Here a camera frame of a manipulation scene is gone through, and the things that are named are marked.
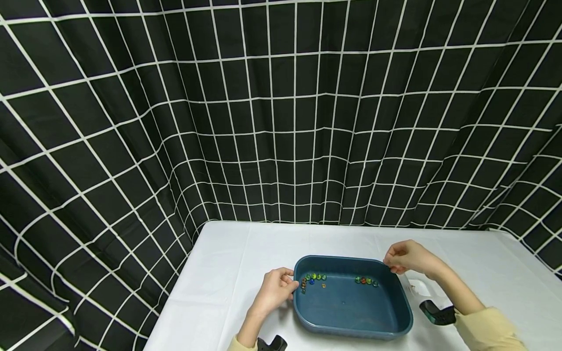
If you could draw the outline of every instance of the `left hand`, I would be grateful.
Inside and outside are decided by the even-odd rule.
[[[292,300],[293,291],[299,286],[298,281],[291,279],[293,274],[293,270],[285,267],[266,273],[260,291],[258,291],[248,313],[267,316],[285,300]]]

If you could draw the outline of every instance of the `curtain fold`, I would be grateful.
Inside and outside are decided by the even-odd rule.
[[[0,348],[141,350],[211,220],[499,229],[561,278],[560,11],[0,3]]]

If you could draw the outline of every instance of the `beige sleeve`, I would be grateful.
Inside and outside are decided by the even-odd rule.
[[[257,340],[256,343],[253,345],[253,348],[249,349],[238,342],[236,339],[236,335],[232,338],[230,342],[230,346],[228,346],[227,351],[257,351]]]
[[[521,351],[515,326],[494,307],[463,316],[455,310],[455,327],[471,351]]]

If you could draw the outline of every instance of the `hand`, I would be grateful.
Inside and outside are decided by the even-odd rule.
[[[290,278],[293,274],[293,270],[284,267],[266,273],[248,314],[266,316],[285,300],[292,300],[293,291],[298,288],[298,281]]]
[[[408,270],[414,270],[432,280],[448,267],[441,259],[413,240],[392,244],[383,262],[390,267],[392,273],[404,274]]]

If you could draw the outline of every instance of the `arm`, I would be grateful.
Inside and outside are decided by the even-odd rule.
[[[293,271],[277,268],[265,274],[252,306],[246,313],[246,319],[238,334],[232,339],[228,351],[256,351],[257,335],[265,319],[285,300],[293,299],[293,291],[298,288],[298,281],[293,281]]]
[[[455,326],[470,350],[527,350],[500,311],[486,308],[453,269],[419,243],[407,240],[392,245],[383,262],[393,273],[414,270],[439,284],[455,306]]]

